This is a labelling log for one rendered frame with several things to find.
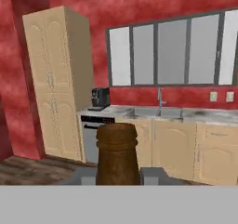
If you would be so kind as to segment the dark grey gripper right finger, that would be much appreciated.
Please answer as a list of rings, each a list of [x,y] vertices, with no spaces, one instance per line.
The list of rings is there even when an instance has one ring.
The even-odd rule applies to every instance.
[[[187,182],[170,177],[162,167],[142,167],[139,171],[142,185],[187,185]]]

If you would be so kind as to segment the steel sink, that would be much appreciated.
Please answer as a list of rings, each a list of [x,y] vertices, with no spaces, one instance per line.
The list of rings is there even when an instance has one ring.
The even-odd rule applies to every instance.
[[[149,108],[149,107],[135,107],[132,108],[126,117],[155,117],[165,119],[182,119],[182,109],[179,108]]]

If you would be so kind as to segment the tall beige pantry cabinet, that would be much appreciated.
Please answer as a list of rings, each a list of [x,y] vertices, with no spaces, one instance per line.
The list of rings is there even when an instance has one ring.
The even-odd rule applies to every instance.
[[[91,105],[93,66],[89,20],[52,7],[23,17],[46,154],[83,162],[77,113]]]

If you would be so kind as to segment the steel dishwasher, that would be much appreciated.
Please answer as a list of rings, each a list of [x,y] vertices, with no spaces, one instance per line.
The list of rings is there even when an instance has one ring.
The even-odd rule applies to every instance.
[[[85,146],[86,161],[96,164],[98,162],[97,130],[100,126],[115,122],[113,117],[82,115],[81,123]]]

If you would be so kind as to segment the grey-framed window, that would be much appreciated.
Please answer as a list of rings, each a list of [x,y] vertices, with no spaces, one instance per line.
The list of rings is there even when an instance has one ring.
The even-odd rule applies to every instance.
[[[111,86],[238,85],[238,8],[106,35]]]

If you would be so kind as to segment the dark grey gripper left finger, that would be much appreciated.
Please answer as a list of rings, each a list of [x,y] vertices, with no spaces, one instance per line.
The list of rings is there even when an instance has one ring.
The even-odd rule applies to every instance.
[[[95,185],[96,167],[81,167],[75,170],[69,178],[57,182],[57,185]]]

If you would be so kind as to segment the black coffee machine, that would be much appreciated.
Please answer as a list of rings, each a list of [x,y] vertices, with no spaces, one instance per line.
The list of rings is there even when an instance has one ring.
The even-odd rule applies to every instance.
[[[102,111],[110,105],[110,89],[108,87],[96,87],[91,92],[92,106],[89,111]]]

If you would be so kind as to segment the steel tap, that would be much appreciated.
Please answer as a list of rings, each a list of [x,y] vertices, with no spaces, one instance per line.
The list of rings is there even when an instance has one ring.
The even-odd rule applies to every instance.
[[[163,106],[166,104],[166,101],[163,100],[163,89],[158,87],[158,100],[159,100],[159,108],[162,109]]]

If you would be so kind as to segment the beige base cupboards run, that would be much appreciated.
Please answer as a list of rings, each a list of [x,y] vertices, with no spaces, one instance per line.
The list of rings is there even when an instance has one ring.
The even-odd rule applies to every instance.
[[[140,167],[162,167],[173,178],[238,185],[238,125],[208,125],[154,118],[123,118],[138,132]]]

